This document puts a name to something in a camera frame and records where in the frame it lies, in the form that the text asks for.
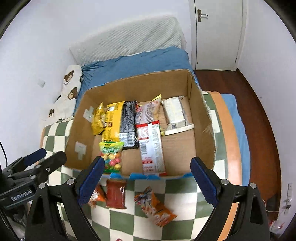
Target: white wall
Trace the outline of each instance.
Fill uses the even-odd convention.
[[[32,0],[0,40],[0,140],[9,163],[39,148],[40,120],[59,95],[70,43],[97,29],[143,16],[173,14],[191,57],[188,0]],[[39,80],[46,82],[43,88]],[[5,161],[0,151],[1,167]]]
[[[248,1],[247,27],[238,68],[259,97],[276,139],[282,190],[280,215],[275,225],[284,225],[281,230],[273,228],[273,232],[281,234],[296,211],[296,43],[263,0]],[[294,185],[294,200],[288,215],[284,216],[288,183]]]

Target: red snack package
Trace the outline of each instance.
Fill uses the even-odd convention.
[[[126,209],[126,181],[107,179],[107,207]]]
[[[134,201],[146,216],[159,227],[163,227],[177,217],[157,199],[151,187],[147,187],[144,192],[136,195]]]
[[[91,207],[95,207],[97,201],[106,202],[106,195],[99,184],[96,186],[93,194],[89,199],[89,205]]]

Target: blue bed sheet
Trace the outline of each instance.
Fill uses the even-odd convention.
[[[158,49],[132,56],[121,56],[84,65],[82,67],[83,82],[77,97],[75,111],[80,104],[83,94],[92,87],[139,74],[174,69],[190,70],[195,78],[195,82],[198,84],[198,80],[189,63],[187,52],[177,47]],[[250,178],[250,151],[244,125],[237,111],[235,97],[229,94],[222,94],[222,97],[234,122],[242,159],[242,184],[247,186]]]

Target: checkered cloth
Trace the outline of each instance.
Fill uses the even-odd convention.
[[[227,156],[224,135],[215,103],[211,95],[203,92],[209,106],[216,140],[216,161],[214,171],[219,178],[228,178]],[[60,150],[64,151],[73,117],[47,126],[44,131],[43,148],[47,156]],[[79,171],[62,166],[50,176],[49,185],[60,185],[69,178],[76,178]],[[106,178],[102,177],[100,184],[106,191]],[[160,228],[154,225],[134,203],[134,196],[150,186],[157,198],[166,207],[177,214],[172,222]],[[125,206],[127,209],[106,208],[104,202],[97,202],[95,208],[83,206],[84,214],[95,232],[103,241],[144,241],[144,240],[192,240],[198,235],[213,207],[208,204],[193,177],[175,180],[127,180]],[[76,240],[70,226],[64,206],[58,204],[58,209],[71,240]]]

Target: door handle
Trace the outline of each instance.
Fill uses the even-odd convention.
[[[200,9],[197,10],[197,21],[201,22],[202,21],[202,16],[209,16],[207,14],[202,14],[202,11]]]

